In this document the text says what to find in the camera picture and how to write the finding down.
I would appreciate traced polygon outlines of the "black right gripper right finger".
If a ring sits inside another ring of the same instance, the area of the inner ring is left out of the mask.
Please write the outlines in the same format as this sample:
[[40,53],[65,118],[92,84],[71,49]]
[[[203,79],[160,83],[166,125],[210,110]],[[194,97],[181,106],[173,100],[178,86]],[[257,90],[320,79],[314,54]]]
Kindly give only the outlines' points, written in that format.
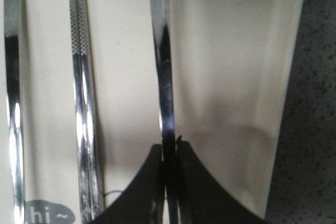
[[176,147],[181,223],[266,223],[217,182],[188,141],[178,138]]

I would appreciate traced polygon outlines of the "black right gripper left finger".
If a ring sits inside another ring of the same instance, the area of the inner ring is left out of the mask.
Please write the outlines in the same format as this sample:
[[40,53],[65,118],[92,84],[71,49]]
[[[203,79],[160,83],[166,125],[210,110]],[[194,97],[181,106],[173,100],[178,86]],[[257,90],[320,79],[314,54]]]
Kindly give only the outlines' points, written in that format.
[[161,158],[161,145],[152,145],[132,182],[92,223],[162,223],[164,178]]

